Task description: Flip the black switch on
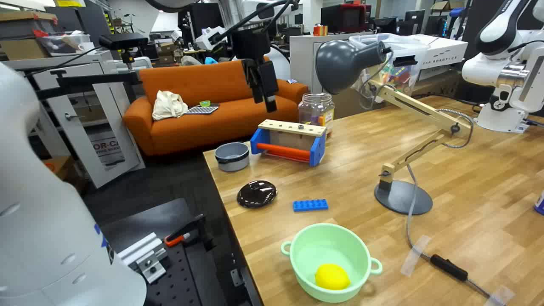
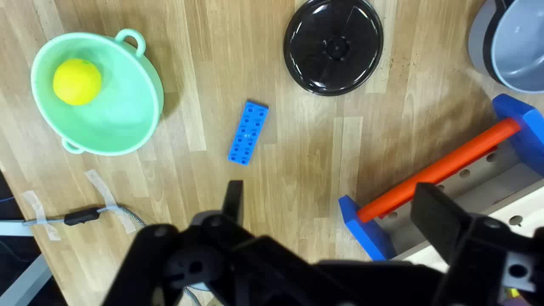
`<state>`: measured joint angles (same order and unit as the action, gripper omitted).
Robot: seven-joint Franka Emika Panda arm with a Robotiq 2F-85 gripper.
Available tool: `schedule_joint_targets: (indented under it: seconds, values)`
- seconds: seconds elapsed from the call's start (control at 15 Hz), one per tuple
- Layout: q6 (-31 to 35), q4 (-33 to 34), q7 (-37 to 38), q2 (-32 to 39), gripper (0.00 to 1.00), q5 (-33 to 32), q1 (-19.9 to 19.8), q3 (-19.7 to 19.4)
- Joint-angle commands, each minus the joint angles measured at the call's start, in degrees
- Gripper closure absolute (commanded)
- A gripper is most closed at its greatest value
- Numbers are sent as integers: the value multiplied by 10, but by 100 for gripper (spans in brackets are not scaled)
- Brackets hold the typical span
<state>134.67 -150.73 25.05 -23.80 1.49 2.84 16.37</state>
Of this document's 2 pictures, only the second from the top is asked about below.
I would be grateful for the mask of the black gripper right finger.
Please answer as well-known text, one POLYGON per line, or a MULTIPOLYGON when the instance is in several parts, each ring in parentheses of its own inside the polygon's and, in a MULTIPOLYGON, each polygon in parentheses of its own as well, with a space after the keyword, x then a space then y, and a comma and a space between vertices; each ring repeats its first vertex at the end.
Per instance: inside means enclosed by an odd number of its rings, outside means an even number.
POLYGON ((469 235, 474 219, 439 187, 417 185, 410 218, 447 264, 471 262, 469 235))

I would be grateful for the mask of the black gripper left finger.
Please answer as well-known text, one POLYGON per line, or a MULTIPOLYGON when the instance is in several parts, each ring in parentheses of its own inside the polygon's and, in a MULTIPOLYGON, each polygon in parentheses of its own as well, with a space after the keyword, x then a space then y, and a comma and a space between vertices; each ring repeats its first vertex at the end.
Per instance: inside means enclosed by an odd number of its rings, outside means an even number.
POLYGON ((243 182, 230 180, 221 213, 235 223, 243 223, 243 182))

